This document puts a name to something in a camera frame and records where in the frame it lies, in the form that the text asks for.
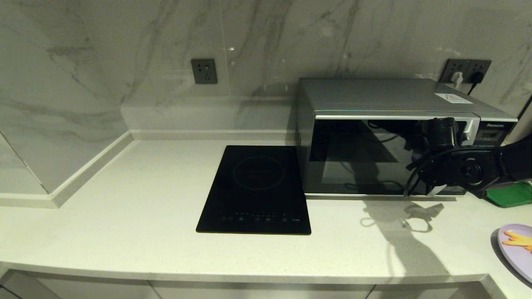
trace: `countertop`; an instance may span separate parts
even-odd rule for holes
[[[532,295],[491,242],[504,224],[532,225],[532,205],[502,209],[472,195],[308,200],[310,236],[197,233],[228,144],[285,143],[134,141],[58,210],[0,207],[0,269],[265,283],[481,281],[494,298]]]

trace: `food on plate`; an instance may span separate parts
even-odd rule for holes
[[[516,234],[509,230],[504,231],[504,234],[510,237],[509,241],[502,241],[502,244],[523,246],[526,250],[532,252],[532,237],[525,237],[523,235]]]

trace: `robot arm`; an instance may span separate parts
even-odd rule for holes
[[[412,189],[421,180],[431,188],[460,186],[479,198],[486,197],[487,189],[532,179],[532,135],[510,145],[482,148],[457,145],[452,118],[424,121],[422,127],[429,150],[420,161],[407,166],[414,171],[405,196],[410,195],[415,175],[418,179]]]

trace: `sticker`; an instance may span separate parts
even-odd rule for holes
[[[473,104],[472,102],[466,100],[465,98],[461,96],[457,96],[456,94],[435,94],[435,95],[448,101],[451,104]]]

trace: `green tray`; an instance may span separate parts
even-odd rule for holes
[[[488,199],[500,207],[532,203],[532,185],[518,182],[510,187],[488,190]]]

